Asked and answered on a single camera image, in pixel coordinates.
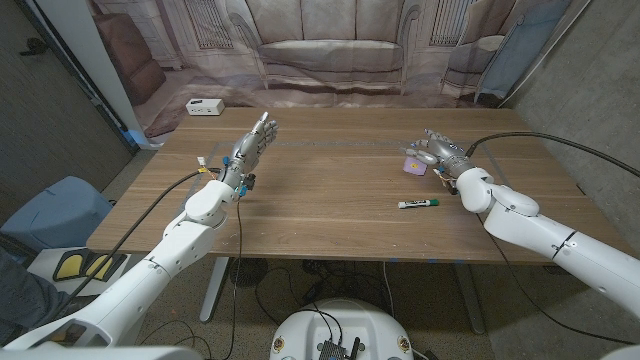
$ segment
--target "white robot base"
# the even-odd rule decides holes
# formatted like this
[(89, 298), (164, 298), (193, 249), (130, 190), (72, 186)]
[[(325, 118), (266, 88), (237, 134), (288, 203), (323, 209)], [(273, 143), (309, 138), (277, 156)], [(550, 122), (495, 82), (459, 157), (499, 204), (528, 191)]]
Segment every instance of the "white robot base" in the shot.
[[(332, 343), (339, 346), (325, 343), (331, 337), (329, 327), (321, 314), (315, 312), (313, 304), (310, 304), (293, 313), (280, 325), (271, 343), (270, 360), (342, 360), (336, 356), (336, 351), (342, 352), (342, 358), (352, 360), (413, 359), (407, 332), (381, 309), (347, 298), (326, 299), (316, 305), (320, 311), (333, 316), (340, 323), (342, 343), (339, 344), (341, 335), (338, 324), (324, 315), (333, 333)], [(360, 339), (359, 346), (354, 346), (356, 338)], [(333, 350), (330, 354), (326, 351), (327, 346)], [(359, 350), (356, 357), (353, 357), (355, 348)]]

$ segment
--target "table leg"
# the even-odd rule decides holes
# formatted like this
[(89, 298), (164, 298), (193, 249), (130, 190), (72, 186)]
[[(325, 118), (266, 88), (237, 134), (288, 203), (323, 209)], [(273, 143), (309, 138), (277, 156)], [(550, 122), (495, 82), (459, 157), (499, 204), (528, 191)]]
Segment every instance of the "table leg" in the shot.
[(473, 284), (471, 276), (471, 268), (467, 264), (453, 264), (458, 279), (458, 286), (464, 299), (464, 305), (467, 308), (469, 322), (471, 322), (471, 331), (477, 335), (485, 333), (484, 320), (482, 319), (482, 311), (480, 310), (480, 302), (478, 301), (478, 293)]
[(202, 302), (202, 310), (200, 310), (200, 321), (203, 323), (207, 323), (213, 318), (216, 303), (218, 302), (218, 295), (222, 289), (222, 284), (224, 284), (224, 274), (227, 270), (228, 263), (228, 257), (216, 258), (213, 271), (211, 272), (211, 279), (209, 279), (209, 287)]

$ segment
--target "purple object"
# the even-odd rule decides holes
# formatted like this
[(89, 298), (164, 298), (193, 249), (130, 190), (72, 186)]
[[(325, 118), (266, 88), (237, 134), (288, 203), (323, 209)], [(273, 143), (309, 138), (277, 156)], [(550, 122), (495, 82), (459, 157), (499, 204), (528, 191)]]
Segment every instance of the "purple object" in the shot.
[(404, 167), (402, 169), (409, 174), (424, 175), (424, 173), (427, 171), (427, 165), (421, 163), (417, 159), (407, 157), (407, 159), (404, 161)]

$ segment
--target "cable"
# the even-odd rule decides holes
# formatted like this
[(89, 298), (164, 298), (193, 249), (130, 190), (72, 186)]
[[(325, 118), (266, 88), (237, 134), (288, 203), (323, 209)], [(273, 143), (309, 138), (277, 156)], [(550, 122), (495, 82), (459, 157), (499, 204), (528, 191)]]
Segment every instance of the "cable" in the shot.
[[(480, 218), (479, 214), (476, 214), (476, 216), (478, 217), (478, 220), (480, 220), (480, 223), (482, 224), (482, 219)], [(520, 289), (520, 291), (522, 291), (522, 293), (524, 294), (524, 296), (527, 298), (527, 300), (529, 300), (529, 302), (531, 303), (531, 305), (533, 305), (536, 309), (538, 309), (538, 311), (540, 311), (544, 316), (546, 316), (549, 320), (553, 321), (554, 323), (562, 326), (563, 328), (567, 329), (567, 330), (571, 330), (573, 332), (576, 332), (578, 334), (582, 334), (582, 335), (586, 335), (586, 336), (591, 336), (597, 339), (601, 339), (601, 340), (607, 340), (607, 341), (612, 341), (612, 342), (616, 342), (619, 344), (625, 344), (625, 345), (637, 345), (634, 342), (631, 341), (627, 341), (627, 340), (620, 340), (620, 339), (616, 339), (616, 338), (611, 338), (608, 336), (603, 336), (603, 335), (598, 335), (598, 334), (593, 334), (584, 330), (580, 330), (580, 329), (576, 329), (573, 328), (571, 326), (565, 325), (563, 323), (561, 323), (560, 321), (554, 319), (551, 315), (547, 314), (546, 311), (544, 311), (540, 306), (538, 306), (538, 304), (535, 303), (535, 301), (533, 301), (533, 299), (531, 298), (531, 296), (529, 296), (529, 294), (524, 290), (524, 287), (522, 287), (522, 285), (520, 284), (520, 280), (518, 280), (518, 277), (516, 276), (515, 271), (513, 270), (513, 267), (511, 266), (511, 262), (507, 259), (507, 256), (504, 254), (504, 252), (502, 251), (502, 249), (500, 248), (500, 246), (498, 245), (498, 242), (496, 241), (496, 239), (493, 237), (493, 235), (491, 235), (488, 231), (487, 234), (489, 234), (489, 237), (491, 238), (491, 241), (493, 241), (493, 244), (496, 246), (496, 248), (498, 248), (498, 251), (500, 252), (500, 255), (502, 255), (502, 258), (504, 259), (504, 261), (507, 263), (507, 267), (509, 268), (509, 272), (511, 272), (511, 276), (513, 277), (513, 279), (516, 281), (516, 284), (518, 285), (518, 288)]]
[[(336, 276), (336, 277), (349, 277), (349, 276), (357, 277), (357, 276), (361, 276), (361, 277), (363, 277), (365, 279), (365, 281), (367, 282), (367, 284), (369, 286), (377, 288), (378, 291), (380, 292), (379, 295), (380, 295), (380, 299), (382, 300), (381, 304), (383, 306), (387, 306), (387, 308), (388, 308), (387, 312), (391, 313), (391, 299), (387, 299), (388, 292), (387, 292), (387, 288), (386, 288), (384, 280), (381, 280), (381, 279), (379, 279), (379, 278), (377, 278), (377, 277), (375, 277), (375, 276), (373, 276), (371, 274), (366, 274), (366, 273), (362, 273), (362, 272), (358, 272), (358, 271), (350, 271), (350, 270), (346, 270), (346, 269), (345, 270), (338, 270), (338, 271), (342, 271), (343, 274), (337, 274), (334, 270), (332, 270), (329, 267), (329, 263), (330, 263), (329, 261), (323, 263), (324, 268), (327, 271), (327, 273), (329, 273), (329, 275)], [(369, 279), (375, 280), (376, 282), (378, 282), (378, 284), (371, 284), (371, 282), (369, 282)], [(337, 291), (330, 282), (327, 281), (327, 283), (329, 283), (329, 285), (331, 286), (331, 288), (334, 291), (334, 293), (336, 293), (336, 294), (339, 293), (339, 291)]]
[[(220, 172), (220, 168), (208, 168), (210, 171), (214, 171), (214, 172)], [(82, 283), (71, 293), (71, 295), (69, 295), (69, 297), (67, 298), (67, 300), (65, 300), (62, 304), (60, 304), (60, 306), (58, 307), (58, 309), (49, 317), (48, 321), (52, 321), (53, 319), (55, 319), (58, 315), (60, 315), (60, 313), (67, 307), (69, 306), (69, 304), (71, 303), (71, 301), (78, 296), (78, 294), (89, 284), (89, 282), (91, 280), (93, 280), (93, 278), (96, 276), (96, 274), (98, 272), (100, 272), (102, 270), (102, 268), (109, 263), (109, 259), (111, 259), (113, 257), (113, 255), (118, 251), (118, 249), (120, 249), (120, 247), (122, 246), (122, 244), (124, 244), (124, 242), (129, 238), (129, 236), (131, 235), (131, 233), (133, 233), (133, 231), (138, 227), (138, 225), (140, 225), (140, 223), (142, 222), (142, 220), (144, 220), (147, 215), (149, 215), (149, 213), (151, 212), (151, 210), (153, 210), (153, 208), (156, 207), (156, 205), (158, 205), (158, 203), (160, 202), (160, 200), (162, 200), (162, 198), (164, 198), (171, 190), (173, 190), (175, 187), (177, 187), (178, 185), (182, 184), (183, 182), (191, 179), (192, 177), (196, 176), (200, 174), (199, 171), (194, 171), (191, 174), (183, 177), (182, 179), (176, 181), (175, 183), (173, 183), (171, 186), (169, 186), (166, 190), (164, 190), (162, 192), (162, 194), (160, 194), (160, 196), (158, 196), (158, 198), (147, 208), (147, 210), (145, 210), (145, 212), (140, 215), (140, 217), (138, 218), (138, 220), (136, 220), (136, 222), (129, 228), (129, 230), (122, 236), (122, 238), (120, 239), (120, 241), (118, 241), (118, 243), (116, 244), (116, 246), (113, 247), (113, 249), (111, 249), (111, 251), (109, 252), (109, 254), (107, 255), (107, 257), (102, 260), (102, 265), (96, 267), (93, 272), (91, 272), (91, 274), (89, 274), (89, 276), (87, 276), (84, 281), (82, 281)]]
[(299, 312), (304, 312), (304, 311), (316, 312), (316, 313), (318, 313), (320, 315), (327, 315), (328, 317), (332, 318), (333, 321), (335, 321), (336, 324), (338, 324), (338, 329), (340, 329), (340, 339), (338, 340), (338, 346), (342, 345), (342, 326), (340, 326), (340, 323), (338, 322), (338, 320), (336, 320), (336, 318), (333, 317), (333, 315), (331, 315), (329, 313), (326, 313), (324, 311), (314, 310), (314, 309), (300, 309), (298, 311), (295, 311), (294, 314), (295, 313), (299, 313)]
[(189, 339), (193, 339), (193, 341), (195, 342), (195, 339), (200, 339), (202, 340), (202, 342), (204, 342), (205, 345), (207, 345), (207, 351), (209, 352), (209, 357), (207, 358), (207, 360), (211, 360), (211, 346), (209, 346), (209, 343), (207, 342), (207, 340), (205, 340), (202, 336), (198, 336), (198, 335), (192, 335), (192, 336), (187, 336), (184, 339), (181, 339), (180, 341), (177, 341), (173, 344), (173, 346), (176, 346), (178, 344), (180, 344), (183, 341), (187, 341)]
[[(237, 303), (237, 291), (238, 291), (238, 275), (240, 274), (240, 261), (242, 259), (242, 220), (240, 220), (240, 198), (238, 199), (238, 205), (236, 206), (236, 211), (238, 213), (238, 227), (240, 228), (240, 250), (238, 250), (238, 265), (236, 267), (236, 279), (233, 282), (233, 315), (231, 317), (231, 346), (229, 346), (229, 352), (227, 356), (222, 358), (222, 360), (228, 360), (233, 353), (233, 346), (236, 342), (236, 303)], [(209, 350), (209, 359), (208, 360), (216, 360), (211, 356), (211, 350)]]
[[(233, 352), (233, 347), (235, 344), (235, 335), (236, 335), (236, 303), (237, 303), (237, 283), (238, 283), (238, 274), (240, 273), (240, 261), (242, 258), (242, 220), (240, 219), (240, 200), (238, 200), (238, 205), (236, 207), (237, 209), (237, 213), (238, 213), (238, 227), (240, 228), (239, 233), (240, 233), (240, 249), (238, 251), (238, 264), (237, 264), (237, 271), (236, 271), (236, 278), (235, 278), (235, 282), (233, 285), (233, 315), (232, 315), (232, 325), (231, 325), (231, 346), (229, 347), (229, 352), (227, 353), (227, 356), (225, 356), (222, 360), (228, 360), (231, 357), (231, 354)], [(205, 345), (207, 345), (207, 350), (209, 351), (209, 357), (207, 358), (208, 360), (216, 360), (212, 357), (211, 355), (211, 347), (209, 346), (209, 342), (207, 340), (205, 340), (203, 337), (198, 336), (198, 335), (194, 335), (193, 329), (189, 326), (189, 324), (187, 324), (186, 322), (182, 321), (182, 320), (172, 320), (172, 321), (168, 321), (162, 325), (160, 325), (158, 328), (156, 328), (155, 330), (153, 330), (151, 332), (151, 334), (147, 335), (147, 337), (144, 338), (144, 340), (142, 340), (142, 342), (140, 343), (140, 345), (144, 344), (145, 341), (147, 341), (147, 339), (149, 339), (149, 337), (151, 337), (153, 334), (155, 334), (158, 330), (162, 329), (163, 327), (174, 323), (174, 322), (179, 322), (184, 324), (188, 329), (189, 332), (191, 332), (191, 336), (186, 337), (178, 342), (176, 342), (174, 345), (177, 345), (183, 341), (189, 340), (189, 339), (193, 339), (193, 342), (191, 344), (191, 347), (195, 347), (195, 340), (196, 339), (200, 339), (202, 340)]]
[(487, 141), (487, 140), (491, 140), (491, 139), (497, 139), (497, 138), (501, 138), (501, 137), (512, 137), (512, 136), (530, 136), (530, 137), (539, 137), (539, 138), (543, 138), (543, 139), (547, 139), (547, 140), (552, 140), (555, 142), (559, 142), (565, 145), (569, 145), (572, 146), (576, 149), (580, 149), (582, 151), (586, 151), (589, 154), (595, 155), (601, 159), (604, 159), (630, 173), (632, 173), (633, 175), (640, 177), (640, 171), (638, 169), (635, 169), (625, 163), (623, 163), (622, 161), (615, 159), (605, 153), (601, 153), (598, 150), (594, 150), (588, 146), (584, 146), (582, 144), (578, 144), (575, 143), (573, 141), (569, 141), (567, 139), (563, 139), (557, 136), (553, 136), (553, 135), (548, 135), (548, 134), (543, 134), (543, 133), (537, 133), (537, 132), (506, 132), (506, 133), (499, 133), (499, 134), (493, 134), (493, 135), (489, 135), (487, 137), (483, 137), (482, 139), (474, 142), (469, 149), (467, 150), (467, 153), (465, 154), (465, 156), (467, 157), (471, 157), (471, 155), (473, 155), (473, 152), (476, 150), (476, 147), (478, 147), (478, 145), (482, 144), (483, 142)]
[[(163, 327), (165, 327), (165, 326), (167, 326), (167, 325), (169, 325), (169, 324), (176, 323), (176, 322), (177, 322), (177, 323), (184, 324), (184, 326), (186, 326), (186, 327), (189, 329), (189, 332), (191, 333), (191, 336), (196, 336), (196, 335), (193, 333), (193, 329), (191, 328), (191, 326), (189, 326), (189, 324), (187, 324), (186, 322), (184, 322), (184, 321), (182, 321), (182, 320), (171, 320), (171, 321), (167, 321), (166, 323), (164, 323), (164, 324), (162, 324), (162, 325), (158, 326), (155, 330), (153, 330), (153, 331), (151, 332), (151, 334), (147, 335), (147, 337), (145, 337), (145, 338), (140, 342), (140, 344), (139, 344), (139, 345), (143, 345), (143, 344), (144, 344), (144, 343), (145, 343), (145, 342), (146, 342), (146, 341), (147, 341), (147, 340), (148, 340), (148, 339), (149, 339), (153, 334), (155, 334), (156, 332), (158, 332), (158, 330), (162, 329)], [(191, 343), (191, 347), (194, 347), (195, 345), (196, 345), (196, 339), (194, 338), (194, 339), (193, 339), (193, 342)]]
[(387, 262), (382, 262), (382, 273), (384, 274), (384, 282), (387, 284), (387, 291), (389, 292), (389, 299), (391, 300), (391, 316), (395, 319), (396, 312), (393, 309), (393, 297), (391, 296), (391, 287), (389, 286), (389, 280), (387, 279)]
[(327, 324), (327, 327), (329, 328), (329, 341), (333, 343), (333, 331), (331, 331), (331, 326), (329, 326), (327, 318), (325, 318), (324, 315), (320, 312), (320, 309), (318, 309), (318, 305), (316, 305), (315, 301), (312, 301), (311, 303), (313, 304), (313, 307), (316, 308), (320, 316), (322, 316), (322, 320), (324, 320), (324, 323)]
[(419, 357), (421, 357), (421, 358), (423, 358), (423, 359), (426, 359), (426, 360), (429, 360), (429, 358), (428, 358), (428, 357), (426, 357), (426, 356), (424, 356), (423, 354), (419, 353), (419, 352), (418, 352), (418, 350), (416, 350), (416, 349), (414, 349), (414, 348), (411, 348), (411, 351), (413, 351), (413, 353), (414, 353), (414, 354), (416, 354), (416, 355), (418, 355)]
[(298, 306), (302, 306), (302, 304), (298, 301), (298, 298), (296, 297), (295, 293), (293, 292), (293, 286), (291, 284), (291, 272), (289, 271), (289, 269), (287, 268), (283, 268), (283, 267), (276, 267), (273, 269), (270, 269), (269, 271), (267, 271), (267, 273), (264, 275), (264, 277), (262, 278), (262, 280), (260, 280), (260, 282), (256, 285), (256, 287), (253, 289), (253, 293), (256, 296), (256, 301), (258, 302), (258, 306), (260, 306), (260, 309), (262, 309), (262, 312), (265, 313), (265, 315), (267, 315), (267, 317), (269, 319), (271, 319), (271, 321), (273, 321), (274, 324), (280, 326), (280, 322), (278, 322), (278, 320), (276, 320), (273, 316), (271, 316), (271, 314), (269, 314), (269, 312), (267, 311), (267, 309), (265, 309), (264, 305), (262, 304), (262, 301), (260, 301), (260, 295), (258, 294), (258, 288), (260, 287), (260, 284), (262, 284), (262, 282), (264, 281), (264, 279), (267, 278), (267, 275), (269, 275), (269, 273), (274, 272), (274, 271), (278, 271), (278, 270), (282, 270), (284, 272), (287, 273), (287, 278), (289, 279), (289, 291), (291, 292), (291, 295), (293, 295), (293, 300), (295, 300), (296, 304)]

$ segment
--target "marker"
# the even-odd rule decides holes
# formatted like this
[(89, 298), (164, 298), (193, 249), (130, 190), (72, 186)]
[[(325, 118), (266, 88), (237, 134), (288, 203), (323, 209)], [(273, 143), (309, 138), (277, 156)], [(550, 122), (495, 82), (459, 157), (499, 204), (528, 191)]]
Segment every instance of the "marker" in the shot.
[(438, 206), (438, 200), (416, 200), (416, 201), (401, 201), (398, 203), (398, 208), (406, 209), (412, 207), (427, 207), (427, 206)]

